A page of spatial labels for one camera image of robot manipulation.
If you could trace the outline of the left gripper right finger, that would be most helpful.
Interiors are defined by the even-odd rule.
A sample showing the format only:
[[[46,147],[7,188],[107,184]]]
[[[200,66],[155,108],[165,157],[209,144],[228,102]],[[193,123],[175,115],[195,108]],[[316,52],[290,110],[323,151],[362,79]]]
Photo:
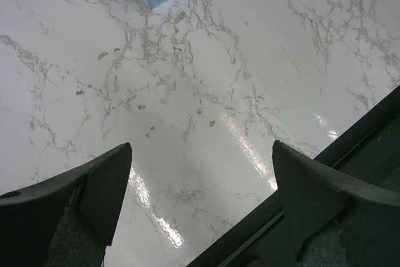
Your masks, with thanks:
[[[295,261],[339,223],[352,266],[399,266],[399,193],[366,183],[275,141],[274,174]]]

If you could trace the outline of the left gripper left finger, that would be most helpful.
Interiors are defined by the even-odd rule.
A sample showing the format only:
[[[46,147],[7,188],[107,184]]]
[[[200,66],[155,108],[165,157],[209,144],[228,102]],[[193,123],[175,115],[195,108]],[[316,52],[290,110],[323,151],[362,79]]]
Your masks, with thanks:
[[[101,266],[132,163],[121,144],[88,163],[1,195],[1,266]]]

